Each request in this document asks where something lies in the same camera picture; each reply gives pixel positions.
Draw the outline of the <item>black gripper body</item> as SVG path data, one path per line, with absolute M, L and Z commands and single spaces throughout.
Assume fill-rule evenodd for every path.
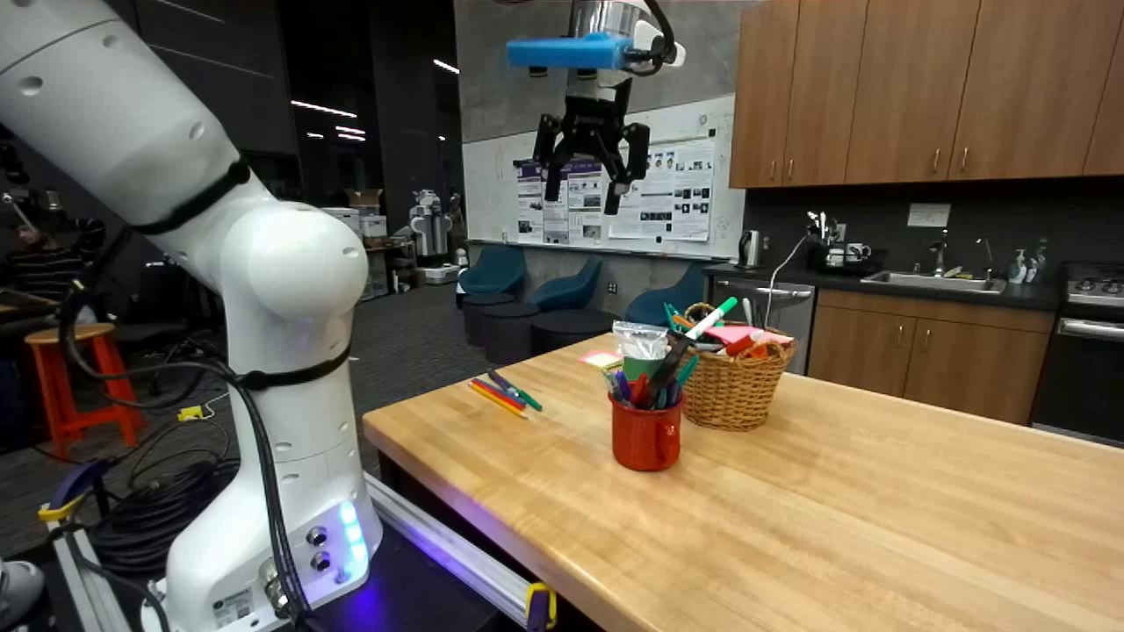
M 613 181 L 645 174 L 651 128 L 625 119 L 620 100 L 569 98 L 561 117 L 546 112 L 535 138 L 535 160 L 558 174 L 577 153 L 609 168 Z

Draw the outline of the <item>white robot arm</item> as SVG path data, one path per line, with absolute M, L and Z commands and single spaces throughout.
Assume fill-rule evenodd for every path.
M 149 618 L 275 632 L 357 588 L 384 540 L 346 372 L 362 238 L 275 196 L 104 0 L 0 0 L 0 122 L 222 299 L 240 469 L 170 544 Z

